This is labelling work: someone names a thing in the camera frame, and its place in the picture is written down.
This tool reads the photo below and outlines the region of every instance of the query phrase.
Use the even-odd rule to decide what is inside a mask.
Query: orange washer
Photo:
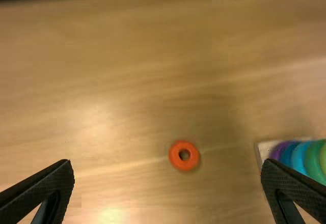
[[[180,157],[180,153],[184,150],[189,153],[189,159],[187,160],[182,160]],[[169,158],[175,168],[181,171],[190,171],[199,164],[200,154],[192,143],[177,141],[169,150]]]

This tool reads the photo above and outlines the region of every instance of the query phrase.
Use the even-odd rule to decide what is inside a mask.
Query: wooden surface
[[[64,223],[274,223],[253,143],[322,137],[325,0],[0,3],[0,187],[62,158]],[[171,167],[176,139],[200,168]]]

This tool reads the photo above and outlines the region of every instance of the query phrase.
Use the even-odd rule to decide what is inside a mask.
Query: stacked rings
[[[281,142],[275,146],[269,157],[326,185],[326,140],[324,139]]]

